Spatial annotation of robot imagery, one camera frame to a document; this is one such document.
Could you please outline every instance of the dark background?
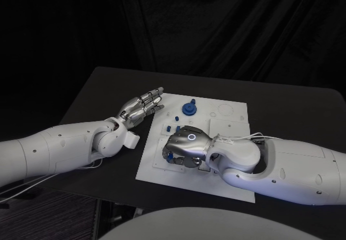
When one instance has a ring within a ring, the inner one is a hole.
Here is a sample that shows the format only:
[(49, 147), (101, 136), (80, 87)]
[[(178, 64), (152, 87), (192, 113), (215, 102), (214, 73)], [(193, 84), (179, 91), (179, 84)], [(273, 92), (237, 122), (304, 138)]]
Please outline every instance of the dark background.
[(97, 66), (346, 95), (343, 0), (5, 0), (0, 16), (0, 141), (59, 124)]

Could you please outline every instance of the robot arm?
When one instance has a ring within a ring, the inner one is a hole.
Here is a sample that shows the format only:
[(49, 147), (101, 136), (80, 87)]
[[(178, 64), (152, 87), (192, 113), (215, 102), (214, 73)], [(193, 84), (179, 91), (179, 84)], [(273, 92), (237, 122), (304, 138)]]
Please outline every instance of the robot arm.
[[(253, 174), (261, 154), (267, 168)], [(266, 139), (258, 146), (250, 139), (211, 138), (185, 126), (169, 138), (163, 158), (189, 168), (205, 161), (230, 185), (286, 201), (346, 204), (346, 154), (310, 143)]]
[(0, 187), (25, 178), (65, 173), (114, 156), (123, 146), (136, 148), (140, 136), (129, 131), (157, 105), (163, 88), (133, 98), (116, 117), (51, 127), (22, 139), (0, 142)]

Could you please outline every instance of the white rectangular plate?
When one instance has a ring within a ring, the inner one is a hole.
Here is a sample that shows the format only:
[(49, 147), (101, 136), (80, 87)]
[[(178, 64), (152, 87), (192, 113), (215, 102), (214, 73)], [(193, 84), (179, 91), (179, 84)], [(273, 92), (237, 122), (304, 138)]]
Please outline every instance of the white rectangular plate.
[[(196, 100), (196, 114), (186, 116), (182, 107), (192, 99)], [(205, 171), (206, 165), (186, 168), (168, 163), (162, 149), (178, 126), (193, 126), (211, 133), (211, 137), (221, 132), (231, 137), (250, 135), (247, 103), (165, 93), (160, 104), (165, 108), (153, 117), (136, 179), (254, 203), (253, 191), (228, 185), (214, 171)]]

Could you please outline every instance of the white panel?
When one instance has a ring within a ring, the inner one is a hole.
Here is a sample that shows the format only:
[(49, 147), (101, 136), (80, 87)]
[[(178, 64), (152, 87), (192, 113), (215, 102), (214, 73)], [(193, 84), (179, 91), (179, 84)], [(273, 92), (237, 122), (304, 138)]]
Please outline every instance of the white panel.
[[(196, 114), (186, 116), (182, 107), (192, 99), (196, 100)], [(160, 104), (165, 105), (165, 109), (153, 117), (136, 179), (254, 203), (254, 192), (228, 185), (214, 172), (205, 172), (198, 167), (181, 168), (182, 166), (175, 166), (173, 164), (170, 164), (172, 167), (168, 166), (169, 163), (163, 159), (160, 150), (166, 144), (162, 139), (168, 139), (170, 136), (168, 134), (168, 125), (172, 126), (172, 133), (176, 132), (176, 126), (179, 125), (182, 127), (193, 126), (208, 134), (209, 129), (221, 131), (225, 127), (224, 130), (231, 136), (250, 135), (247, 103), (165, 93)], [(227, 122), (228, 124), (224, 124), (222, 128), (217, 128), (215, 125), (219, 122), (211, 121), (211, 119), (232, 122)], [(240, 125), (240, 128), (231, 127), (230, 129), (230, 124), (235, 126), (240, 123), (244, 123)]]

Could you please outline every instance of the black table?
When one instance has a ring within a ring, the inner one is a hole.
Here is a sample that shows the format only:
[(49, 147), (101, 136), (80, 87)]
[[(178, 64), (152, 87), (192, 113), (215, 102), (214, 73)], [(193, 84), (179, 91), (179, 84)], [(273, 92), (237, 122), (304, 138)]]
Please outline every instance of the black table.
[[(346, 152), (343, 97), (338, 91), (315, 87), (98, 67), (61, 124), (116, 116), (123, 104), (157, 87), (170, 94), (247, 103), (251, 133), (263, 132)], [(153, 115), (131, 130), (140, 135), (136, 149), (124, 147), (98, 168), (59, 174), (42, 186), (150, 210), (175, 207), (232, 210), (274, 220), (323, 239), (346, 238), (343, 205), (300, 205), (260, 194), (254, 204), (136, 180), (152, 121)]]

